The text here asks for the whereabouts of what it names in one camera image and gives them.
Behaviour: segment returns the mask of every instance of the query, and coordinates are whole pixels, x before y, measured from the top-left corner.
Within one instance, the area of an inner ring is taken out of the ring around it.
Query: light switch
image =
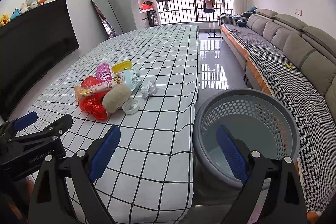
[[[301,16],[301,15],[302,15],[302,10],[300,10],[300,9],[296,9],[296,10],[295,10],[295,14]]]

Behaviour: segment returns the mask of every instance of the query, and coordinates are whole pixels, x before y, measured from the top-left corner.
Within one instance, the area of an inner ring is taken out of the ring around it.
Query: television
[[[79,45],[66,0],[55,0],[0,27],[0,116],[8,120],[31,87]]]

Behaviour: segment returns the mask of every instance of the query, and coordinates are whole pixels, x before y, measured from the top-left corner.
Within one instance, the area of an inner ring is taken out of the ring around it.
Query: red plastic bag
[[[93,76],[89,76],[81,83],[81,86],[89,87],[99,83],[101,83],[100,80],[98,80]],[[78,102],[79,108],[84,112],[91,114],[98,120],[107,119],[107,112],[103,108],[102,104],[102,98],[106,93],[107,91],[100,92],[98,94],[79,100]]]

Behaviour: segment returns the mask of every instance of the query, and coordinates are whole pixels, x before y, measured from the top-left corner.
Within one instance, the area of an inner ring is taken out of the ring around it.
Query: yellow plastic lid
[[[131,69],[132,68],[132,62],[131,60],[127,60],[127,61],[124,61],[124,62],[121,62],[117,65],[114,65],[112,68],[111,68],[111,71],[113,71],[113,73],[118,73],[118,72],[121,72],[125,69]]]

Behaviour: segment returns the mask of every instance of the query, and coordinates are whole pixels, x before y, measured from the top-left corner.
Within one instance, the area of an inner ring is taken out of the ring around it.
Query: silver bolt
[[[53,158],[52,155],[47,155],[47,156],[44,158],[44,160],[45,160],[45,161],[51,161],[52,158]]]
[[[85,155],[85,150],[83,150],[83,149],[78,150],[77,153],[76,153],[76,155],[77,155],[78,157],[82,157],[82,156],[84,156],[84,155]]]
[[[255,150],[251,152],[251,155],[254,158],[259,158],[260,157],[260,153],[258,151],[255,151]]]
[[[287,162],[288,164],[290,164],[292,162],[292,159],[288,156],[285,157],[285,162]]]

